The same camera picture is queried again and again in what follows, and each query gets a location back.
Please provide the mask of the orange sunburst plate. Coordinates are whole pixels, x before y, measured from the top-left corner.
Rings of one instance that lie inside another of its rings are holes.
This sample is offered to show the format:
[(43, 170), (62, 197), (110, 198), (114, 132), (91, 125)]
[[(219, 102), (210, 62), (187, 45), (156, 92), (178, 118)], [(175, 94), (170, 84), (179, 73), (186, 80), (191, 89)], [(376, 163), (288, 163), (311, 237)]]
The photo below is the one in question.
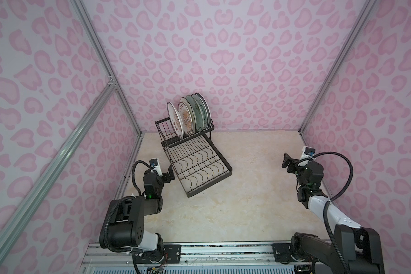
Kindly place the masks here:
[(178, 112), (181, 115), (184, 124), (185, 136), (192, 135), (195, 132), (194, 114), (185, 97), (182, 97), (178, 103)]
[(175, 108), (175, 106), (171, 102), (167, 102), (167, 111), (169, 114), (169, 119), (174, 129), (174, 132), (178, 136), (179, 139), (184, 138), (184, 124), (182, 118)]

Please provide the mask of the light blue flower plate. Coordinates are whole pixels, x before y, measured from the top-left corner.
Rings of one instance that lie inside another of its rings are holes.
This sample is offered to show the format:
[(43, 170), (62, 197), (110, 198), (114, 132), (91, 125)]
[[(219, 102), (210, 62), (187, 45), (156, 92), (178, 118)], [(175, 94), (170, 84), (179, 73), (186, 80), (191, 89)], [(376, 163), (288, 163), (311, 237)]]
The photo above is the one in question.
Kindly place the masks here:
[(202, 132), (204, 130), (204, 119), (202, 111), (197, 103), (197, 101), (191, 96), (186, 96), (187, 101), (189, 102), (194, 115), (195, 115), (195, 128), (197, 132)]

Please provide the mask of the dark green rim plate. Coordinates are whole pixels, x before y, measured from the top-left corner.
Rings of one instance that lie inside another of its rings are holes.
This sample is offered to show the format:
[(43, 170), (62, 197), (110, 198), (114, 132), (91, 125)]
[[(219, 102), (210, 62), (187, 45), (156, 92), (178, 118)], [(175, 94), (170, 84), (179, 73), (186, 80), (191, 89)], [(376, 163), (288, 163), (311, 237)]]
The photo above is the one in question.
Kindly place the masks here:
[(204, 97), (200, 93), (196, 92), (195, 94), (200, 98), (200, 100), (204, 104), (204, 107), (205, 107), (205, 110), (206, 110), (206, 113), (207, 113), (207, 117), (208, 117), (208, 125), (207, 125), (206, 128), (209, 129), (212, 125), (212, 118), (211, 118), (210, 108), (209, 108), (206, 100), (204, 99)]

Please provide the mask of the cream floral rim plate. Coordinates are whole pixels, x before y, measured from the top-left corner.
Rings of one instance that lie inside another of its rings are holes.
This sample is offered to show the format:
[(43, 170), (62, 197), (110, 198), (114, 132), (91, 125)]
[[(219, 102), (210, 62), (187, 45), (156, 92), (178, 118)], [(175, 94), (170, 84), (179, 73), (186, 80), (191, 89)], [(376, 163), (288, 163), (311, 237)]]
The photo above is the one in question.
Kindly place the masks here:
[(183, 123), (187, 130), (186, 133), (189, 135), (196, 134), (198, 132), (196, 129), (196, 115), (190, 102), (185, 97), (181, 98), (180, 103), (178, 104), (178, 111), (182, 115)]

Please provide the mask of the white plate quatrefoil emblem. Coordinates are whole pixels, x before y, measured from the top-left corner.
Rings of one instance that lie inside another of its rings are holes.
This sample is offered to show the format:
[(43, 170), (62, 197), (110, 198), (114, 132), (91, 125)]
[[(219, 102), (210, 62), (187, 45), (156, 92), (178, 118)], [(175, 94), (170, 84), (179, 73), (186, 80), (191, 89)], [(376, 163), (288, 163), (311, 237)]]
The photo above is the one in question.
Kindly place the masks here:
[(196, 103), (199, 105), (200, 111), (203, 117), (203, 126), (202, 130), (206, 130), (209, 128), (210, 118), (208, 117), (208, 112), (206, 110), (205, 103), (203, 102), (202, 98), (198, 94), (193, 94), (192, 97), (195, 99)]

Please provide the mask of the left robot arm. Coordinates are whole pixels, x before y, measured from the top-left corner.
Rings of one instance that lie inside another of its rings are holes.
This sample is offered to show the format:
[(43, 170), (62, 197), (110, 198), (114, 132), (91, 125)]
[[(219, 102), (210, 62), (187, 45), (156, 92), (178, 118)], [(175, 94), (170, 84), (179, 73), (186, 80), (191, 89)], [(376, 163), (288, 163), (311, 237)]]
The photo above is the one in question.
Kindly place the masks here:
[[(139, 164), (147, 167), (143, 176), (144, 191), (140, 190), (135, 181), (135, 170)], [(145, 216), (161, 212), (164, 185), (174, 179), (172, 166), (163, 173), (157, 159), (151, 159), (149, 163), (136, 161), (131, 180), (138, 195), (125, 196), (110, 202), (99, 235), (100, 246), (115, 253), (137, 252), (157, 259), (163, 257), (163, 239), (159, 234), (145, 230)]]

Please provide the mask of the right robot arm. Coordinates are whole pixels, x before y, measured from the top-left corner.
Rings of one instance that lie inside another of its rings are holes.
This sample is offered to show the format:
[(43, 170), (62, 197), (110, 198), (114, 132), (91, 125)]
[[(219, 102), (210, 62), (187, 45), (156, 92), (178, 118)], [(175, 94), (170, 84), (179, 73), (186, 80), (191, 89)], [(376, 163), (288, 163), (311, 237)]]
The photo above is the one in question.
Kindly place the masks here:
[(332, 155), (346, 162), (349, 175), (339, 193), (328, 197), (321, 189), (324, 167), (316, 162), (322, 153), (304, 147), (299, 159), (284, 154), (282, 168), (296, 177), (298, 201), (324, 223), (329, 239), (297, 232), (281, 263), (311, 259), (313, 264), (323, 263), (334, 274), (383, 274), (385, 267), (378, 232), (353, 221), (333, 204), (350, 186), (353, 166), (345, 155), (336, 152)]

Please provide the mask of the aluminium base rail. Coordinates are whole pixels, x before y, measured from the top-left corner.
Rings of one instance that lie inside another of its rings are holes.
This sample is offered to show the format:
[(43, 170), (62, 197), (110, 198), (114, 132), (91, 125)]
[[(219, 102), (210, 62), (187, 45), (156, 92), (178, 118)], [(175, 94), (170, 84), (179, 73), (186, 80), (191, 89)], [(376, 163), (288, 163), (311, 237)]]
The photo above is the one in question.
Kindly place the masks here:
[(366, 234), (333, 246), (310, 234), (290, 241), (166, 243), (156, 252), (114, 253), (91, 244), (80, 274), (383, 274), (382, 251)]

